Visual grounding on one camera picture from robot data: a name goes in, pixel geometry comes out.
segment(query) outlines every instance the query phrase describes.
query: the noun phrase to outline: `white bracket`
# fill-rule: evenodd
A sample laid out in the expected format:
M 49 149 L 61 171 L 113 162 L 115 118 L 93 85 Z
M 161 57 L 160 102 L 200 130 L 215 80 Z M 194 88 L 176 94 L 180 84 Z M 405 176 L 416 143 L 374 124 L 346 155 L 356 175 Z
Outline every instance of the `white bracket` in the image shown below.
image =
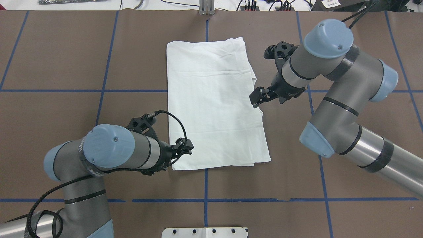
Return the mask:
M 248 228 L 166 228 L 162 232 L 162 238 L 248 238 Z
M 214 15 L 214 0 L 200 0 L 200 15 Z

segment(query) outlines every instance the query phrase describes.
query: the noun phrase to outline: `white cloth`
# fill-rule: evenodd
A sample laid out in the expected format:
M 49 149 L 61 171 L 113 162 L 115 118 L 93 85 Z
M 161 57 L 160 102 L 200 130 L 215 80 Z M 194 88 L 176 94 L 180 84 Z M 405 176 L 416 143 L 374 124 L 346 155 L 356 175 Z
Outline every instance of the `white cloth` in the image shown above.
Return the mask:
M 168 108 L 194 145 L 174 170 L 253 166 L 270 161 L 260 109 L 249 95 L 257 80 L 242 37 L 220 42 L 171 42 L 167 47 Z M 170 142 L 183 137 L 169 117 Z

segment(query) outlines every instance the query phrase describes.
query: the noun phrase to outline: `fabric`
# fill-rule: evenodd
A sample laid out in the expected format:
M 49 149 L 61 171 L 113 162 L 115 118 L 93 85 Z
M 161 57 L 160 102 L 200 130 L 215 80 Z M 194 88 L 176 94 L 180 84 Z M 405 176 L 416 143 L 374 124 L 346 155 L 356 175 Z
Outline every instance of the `fabric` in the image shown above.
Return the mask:
M 260 109 L 249 95 L 256 77 L 242 38 L 220 42 L 171 42 L 167 47 L 168 110 L 194 145 L 174 170 L 253 166 L 270 161 Z M 170 143 L 183 137 L 169 118 Z

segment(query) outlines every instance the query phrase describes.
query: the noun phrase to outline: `folded white towel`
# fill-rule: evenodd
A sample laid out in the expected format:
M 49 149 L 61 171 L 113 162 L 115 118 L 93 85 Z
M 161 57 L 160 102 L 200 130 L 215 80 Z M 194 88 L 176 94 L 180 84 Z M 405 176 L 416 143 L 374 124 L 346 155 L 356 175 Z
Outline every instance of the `folded white towel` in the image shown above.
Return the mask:
M 174 170 L 253 166 L 270 161 L 260 109 L 249 95 L 256 77 L 242 37 L 219 42 L 171 42 L 167 47 L 168 110 L 194 145 Z M 169 118 L 169 138 L 183 137 Z

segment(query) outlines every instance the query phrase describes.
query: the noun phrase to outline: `brown tabletop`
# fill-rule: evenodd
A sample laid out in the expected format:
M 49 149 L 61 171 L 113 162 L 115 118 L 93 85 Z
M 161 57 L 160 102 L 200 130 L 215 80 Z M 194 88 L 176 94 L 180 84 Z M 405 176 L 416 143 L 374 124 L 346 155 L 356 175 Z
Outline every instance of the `brown tabletop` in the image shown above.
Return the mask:
M 167 109 L 166 45 L 244 37 L 256 86 L 276 68 L 269 45 L 300 44 L 319 21 L 345 12 L 0 11 L 0 222 L 28 213 L 58 183 L 46 152 L 98 124 Z M 423 157 L 422 13 L 368 13 L 354 43 L 397 70 L 394 93 L 358 122 Z M 320 158 L 299 136 L 330 81 L 299 98 L 263 104 L 272 162 L 254 167 L 117 172 L 105 177 L 115 237 L 160 237 L 166 227 L 249 228 L 252 238 L 416 237 L 423 204 L 346 158 Z M 168 141 L 168 119 L 155 124 Z M 61 191 L 39 209 L 63 207 Z

